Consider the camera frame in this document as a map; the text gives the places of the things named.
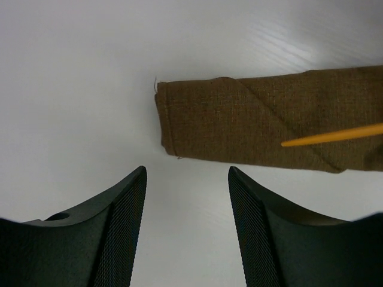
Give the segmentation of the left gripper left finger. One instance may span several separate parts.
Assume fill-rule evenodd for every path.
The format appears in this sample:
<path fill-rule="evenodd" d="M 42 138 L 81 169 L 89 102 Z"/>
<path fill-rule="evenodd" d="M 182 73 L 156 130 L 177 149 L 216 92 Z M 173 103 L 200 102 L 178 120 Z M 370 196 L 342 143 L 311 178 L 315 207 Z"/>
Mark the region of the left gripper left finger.
<path fill-rule="evenodd" d="M 2 286 L 129 286 L 147 171 L 46 220 L 1 219 Z"/>

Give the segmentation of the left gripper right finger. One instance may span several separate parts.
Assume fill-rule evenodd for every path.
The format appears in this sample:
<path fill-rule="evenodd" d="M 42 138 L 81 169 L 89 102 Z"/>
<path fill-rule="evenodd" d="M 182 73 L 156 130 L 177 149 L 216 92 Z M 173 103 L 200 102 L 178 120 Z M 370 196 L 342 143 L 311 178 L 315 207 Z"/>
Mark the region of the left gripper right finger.
<path fill-rule="evenodd" d="M 263 187 L 237 167 L 228 186 L 247 286 L 381 286 L 382 214 L 343 221 Z"/>

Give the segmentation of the brown cloth napkin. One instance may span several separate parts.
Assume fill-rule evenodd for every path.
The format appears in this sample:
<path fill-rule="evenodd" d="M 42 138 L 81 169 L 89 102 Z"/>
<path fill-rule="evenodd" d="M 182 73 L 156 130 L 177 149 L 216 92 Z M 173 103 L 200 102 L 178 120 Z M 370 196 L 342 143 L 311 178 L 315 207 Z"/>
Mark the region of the brown cloth napkin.
<path fill-rule="evenodd" d="M 381 123 L 381 66 L 161 82 L 155 102 L 169 155 L 329 173 L 382 170 L 381 136 L 281 145 Z"/>

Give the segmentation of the orange plastic fork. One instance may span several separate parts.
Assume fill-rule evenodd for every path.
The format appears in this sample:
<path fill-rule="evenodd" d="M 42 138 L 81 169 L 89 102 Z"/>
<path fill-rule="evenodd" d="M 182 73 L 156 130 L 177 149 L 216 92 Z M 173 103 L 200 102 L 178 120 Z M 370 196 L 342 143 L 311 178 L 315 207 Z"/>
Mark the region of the orange plastic fork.
<path fill-rule="evenodd" d="M 336 132 L 323 133 L 320 135 L 308 136 L 281 143 L 283 147 L 304 146 L 323 144 L 328 142 L 346 141 L 351 139 L 365 138 L 382 134 L 382 123 L 373 124 L 353 129 L 340 130 Z"/>

